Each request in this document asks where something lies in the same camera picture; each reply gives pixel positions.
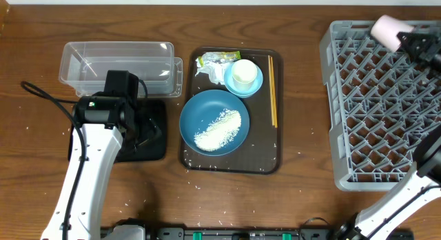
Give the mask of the pink plastic cup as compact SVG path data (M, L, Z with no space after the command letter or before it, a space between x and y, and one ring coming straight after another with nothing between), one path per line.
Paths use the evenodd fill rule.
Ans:
M398 33L409 33L414 29L404 21L382 15L372 26L371 36L391 52L396 52L401 45L401 41L397 37Z

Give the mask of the dark blue plate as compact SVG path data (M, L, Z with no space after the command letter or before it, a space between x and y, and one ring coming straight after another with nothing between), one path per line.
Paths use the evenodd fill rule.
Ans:
M240 130L234 140L213 152L199 149L194 135L203 132L224 110L239 111L242 119ZM183 107L179 127L184 142L193 150L207 156L221 156L237 149L249 132L249 113L244 103L234 94L224 90L206 90L194 95Z

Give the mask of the pile of white rice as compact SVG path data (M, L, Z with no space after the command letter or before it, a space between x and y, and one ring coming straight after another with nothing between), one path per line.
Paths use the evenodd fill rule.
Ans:
M194 142L199 149L207 152L221 149L234 140L241 123L239 111L224 109L205 131L194 135Z

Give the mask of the cream white cup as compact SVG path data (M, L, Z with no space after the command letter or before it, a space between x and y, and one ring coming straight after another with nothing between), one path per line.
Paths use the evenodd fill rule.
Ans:
M232 65L233 83L237 90L244 92L249 90L256 80L257 66L250 60L241 59Z

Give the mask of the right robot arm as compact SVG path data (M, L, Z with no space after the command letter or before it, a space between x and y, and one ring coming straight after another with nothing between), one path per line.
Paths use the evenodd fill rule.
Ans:
M440 197L440 38L403 31L394 38L393 54L371 37L332 41L336 63L325 84L333 161L355 190L397 179L335 239L386 239Z

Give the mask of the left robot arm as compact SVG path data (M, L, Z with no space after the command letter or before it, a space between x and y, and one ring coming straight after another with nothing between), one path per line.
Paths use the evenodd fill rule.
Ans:
M164 156L165 107L160 101L139 99L138 88L144 86L128 71L110 70L103 91L76 102L68 115L72 122L69 166L42 239L100 239L113 165Z

